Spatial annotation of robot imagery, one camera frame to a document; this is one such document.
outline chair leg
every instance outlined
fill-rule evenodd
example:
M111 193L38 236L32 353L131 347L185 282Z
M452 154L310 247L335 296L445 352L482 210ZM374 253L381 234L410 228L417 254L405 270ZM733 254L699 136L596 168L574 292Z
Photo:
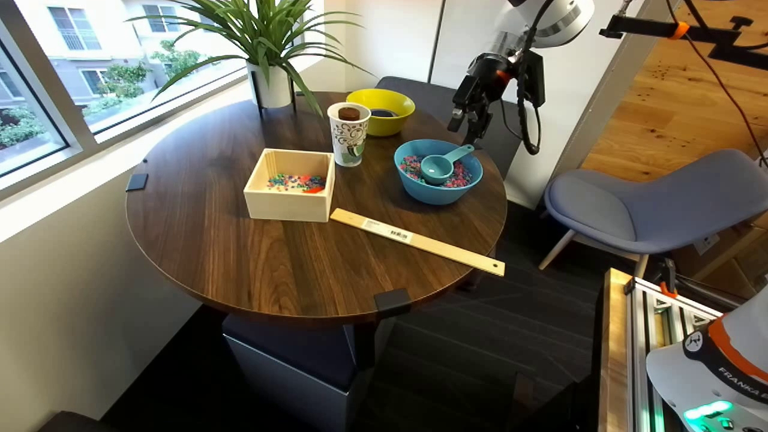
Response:
M559 244L549 251L549 254L538 265L541 271L549 266L549 263L574 240L577 232L569 232L559 239Z
M638 265L634 265L634 277L643 278L645 270L649 270L649 254L641 254Z

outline round wooden table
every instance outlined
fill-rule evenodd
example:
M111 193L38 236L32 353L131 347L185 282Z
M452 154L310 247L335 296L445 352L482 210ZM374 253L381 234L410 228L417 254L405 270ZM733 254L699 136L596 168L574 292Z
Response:
M319 95L329 106L344 95ZM452 206L410 199L392 154L405 139L459 143L441 122L415 113L404 136L367 139L361 168L335 168L333 210L347 210L434 240L494 254L507 223L496 166L478 152L482 184ZM128 223L146 259L207 305L271 320L374 322L376 298L409 305L459 287L470 266L329 221L256 221L242 187L271 149L331 152L329 122L297 110L260 116L237 102L167 136L137 173L146 190L128 194Z

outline yellow bowl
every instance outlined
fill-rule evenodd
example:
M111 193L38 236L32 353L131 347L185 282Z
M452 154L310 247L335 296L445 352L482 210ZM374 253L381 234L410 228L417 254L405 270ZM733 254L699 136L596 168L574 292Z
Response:
M361 103L371 110L367 136L392 137L399 136L409 119L415 113L415 103L392 89L357 89L345 96L345 102Z

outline dark floor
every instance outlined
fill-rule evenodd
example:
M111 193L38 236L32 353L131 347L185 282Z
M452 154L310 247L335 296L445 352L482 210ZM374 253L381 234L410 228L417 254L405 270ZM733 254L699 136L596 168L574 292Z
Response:
M632 266L572 246L538 271L559 236L555 221L511 205L500 244L507 277L482 277L475 292L400 317L352 431L533 431L526 421L551 421L551 401L577 400L572 389L590 378L596 359L602 275ZM121 432L311 431L245 384L220 340L220 320L201 308L103 422Z

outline wooden stick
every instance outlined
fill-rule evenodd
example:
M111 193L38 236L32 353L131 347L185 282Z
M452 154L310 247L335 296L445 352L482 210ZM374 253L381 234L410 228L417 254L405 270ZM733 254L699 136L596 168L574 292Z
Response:
M364 217L345 212L345 210L333 210L331 218L338 221L338 223L355 226L361 232L367 232L367 234L374 234L374 236L410 246L415 251L425 251L425 253L433 253L433 254L469 265L472 270L481 270L481 271L488 271L488 275L494 275L494 277L505 277L505 270L507 270L507 265L500 263L500 259L493 259L493 258L484 258L484 254L475 254L470 251L460 251L455 246L440 244L434 239L417 236L417 234L410 234L410 232L404 232L404 228L374 221L374 218L364 218Z

